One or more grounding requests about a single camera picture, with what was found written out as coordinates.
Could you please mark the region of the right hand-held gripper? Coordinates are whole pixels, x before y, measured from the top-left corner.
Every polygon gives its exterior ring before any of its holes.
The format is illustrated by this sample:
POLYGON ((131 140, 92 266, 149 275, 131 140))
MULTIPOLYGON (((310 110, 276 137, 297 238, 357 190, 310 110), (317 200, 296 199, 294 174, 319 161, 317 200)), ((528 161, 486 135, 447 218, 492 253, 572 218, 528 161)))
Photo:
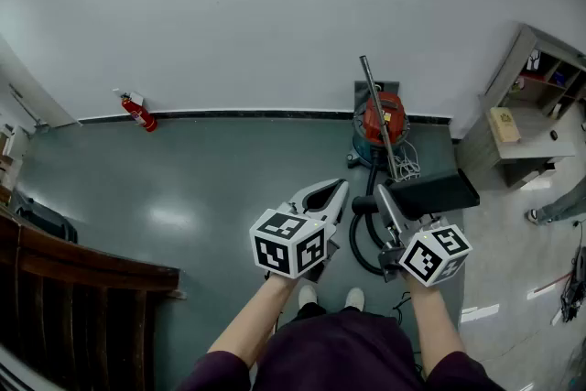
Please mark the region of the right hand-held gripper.
POLYGON ((399 271, 408 272, 425 287, 455 276, 472 251, 472 245, 456 224, 438 215, 423 230, 406 232, 407 219, 386 186, 375 187, 374 200, 393 240, 385 244, 378 256, 386 282, 399 271))

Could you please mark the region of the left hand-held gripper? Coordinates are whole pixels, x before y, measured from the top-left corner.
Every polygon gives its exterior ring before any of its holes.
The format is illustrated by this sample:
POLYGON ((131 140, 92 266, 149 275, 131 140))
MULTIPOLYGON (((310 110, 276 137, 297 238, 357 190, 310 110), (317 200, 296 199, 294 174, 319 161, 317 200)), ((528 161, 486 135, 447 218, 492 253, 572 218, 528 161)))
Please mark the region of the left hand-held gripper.
POLYGON ((319 281, 339 249, 331 238, 348 193, 346 179, 327 179, 266 210, 249 230, 255 264, 270 274, 319 281))

